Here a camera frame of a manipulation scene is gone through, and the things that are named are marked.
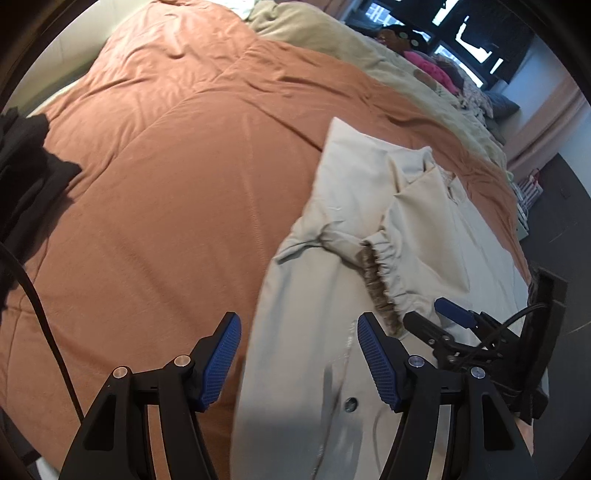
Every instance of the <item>dark floor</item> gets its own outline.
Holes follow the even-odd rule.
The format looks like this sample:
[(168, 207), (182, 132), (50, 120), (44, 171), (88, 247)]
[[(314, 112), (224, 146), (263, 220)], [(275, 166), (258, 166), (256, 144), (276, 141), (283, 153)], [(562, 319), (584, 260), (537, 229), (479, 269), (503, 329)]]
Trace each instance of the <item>dark floor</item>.
[(541, 172), (544, 194), (521, 243), (531, 265), (569, 282), (564, 325), (548, 369), (550, 404), (535, 424), (540, 480), (559, 478), (591, 432), (591, 198), (557, 156)]

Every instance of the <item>curtain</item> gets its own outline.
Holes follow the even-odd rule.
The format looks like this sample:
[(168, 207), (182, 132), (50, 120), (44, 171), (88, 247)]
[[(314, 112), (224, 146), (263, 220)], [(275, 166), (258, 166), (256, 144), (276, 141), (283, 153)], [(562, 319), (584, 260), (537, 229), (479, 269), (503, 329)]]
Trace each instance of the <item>curtain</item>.
[(486, 51), (496, 49), (504, 61), (495, 76), (509, 83), (529, 50), (534, 33), (497, 0), (464, 0), (469, 15), (462, 40)]
[[(276, 0), (277, 3), (291, 0)], [(345, 17), (360, 4), (361, 0), (306, 0), (307, 4), (320, 8), (324, 13), (329, 14), (337, 20), (344, 20)]]
[(521, 180), (558, 153), (591, 108), (570, 75), (505, 145), (509, 171)]

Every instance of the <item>pink cloth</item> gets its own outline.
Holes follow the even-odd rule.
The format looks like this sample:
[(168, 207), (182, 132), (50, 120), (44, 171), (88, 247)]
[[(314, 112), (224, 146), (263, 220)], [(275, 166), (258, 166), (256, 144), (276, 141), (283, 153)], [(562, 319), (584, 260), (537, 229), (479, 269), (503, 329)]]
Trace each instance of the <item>pink cloth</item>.
[(404, 52), (404, 58), (416, 67), (420, 68), (430, 77), (437, 80), (452, 94), (457, 95), (458, 93), (460, 93), (460, 90), (458, 90), (458, 88), (453, 84), (452, 79), (449, 78), (449, 75), (434, 63), (425, 60), (418, 53), (415, 53), (413, 51)]

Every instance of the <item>gray pillow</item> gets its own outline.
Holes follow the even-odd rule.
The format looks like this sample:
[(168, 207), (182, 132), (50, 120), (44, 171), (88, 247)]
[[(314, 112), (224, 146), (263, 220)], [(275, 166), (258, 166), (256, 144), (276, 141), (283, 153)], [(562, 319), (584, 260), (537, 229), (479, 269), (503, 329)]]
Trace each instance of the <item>gray pillow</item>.
[(452, 83), (462, 92), (464, 89), (464, 79), (462, 78), (462, 75), (460, 75), (460, 72), (457, 71), (459, 67), (450, 62), (441, 60), (437, 61), (436, 65), (447, 73), (447, 76), (451, 79)]
[(519, 105), (509, 100), (505, 95), (486, 92), (492, 103), (492, 116), (496, 120), (507, 118), (520, 109)]
[(488, 118), (487, 116), (484, 120), (486, 122), (486, 129), (492, 134), (493, 137), (495, 137), (495, 140), (499, 142), (501, 145), (505, 145), (507, 143), (507, 140), (505, 140), (505, 137), (503, 137), (499, 124), (496, 123), (495, 120), (493, 120), (492, 118)]

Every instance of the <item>wall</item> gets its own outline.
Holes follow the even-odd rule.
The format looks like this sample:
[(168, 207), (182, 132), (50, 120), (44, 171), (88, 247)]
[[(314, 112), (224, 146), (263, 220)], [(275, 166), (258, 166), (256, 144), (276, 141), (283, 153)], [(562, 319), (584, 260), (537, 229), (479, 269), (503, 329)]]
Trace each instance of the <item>wall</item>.
[(535, 37), (511, 82), (499, 82), (493, 88), (521, 107), (519, 112), (501, 123), (501, 132), (507, 140), (519, 133), (567, 74), (561, 61), (539, 37)]
[(68, 25), (22, 78), (7, 108), (27, 114), (52, 93), (86, 73), (117, 25), (149, 0), (98, 0)]
[(591, 115), (583, 120), (570, 139), (560, 148), (560, 155), (591, 196)]

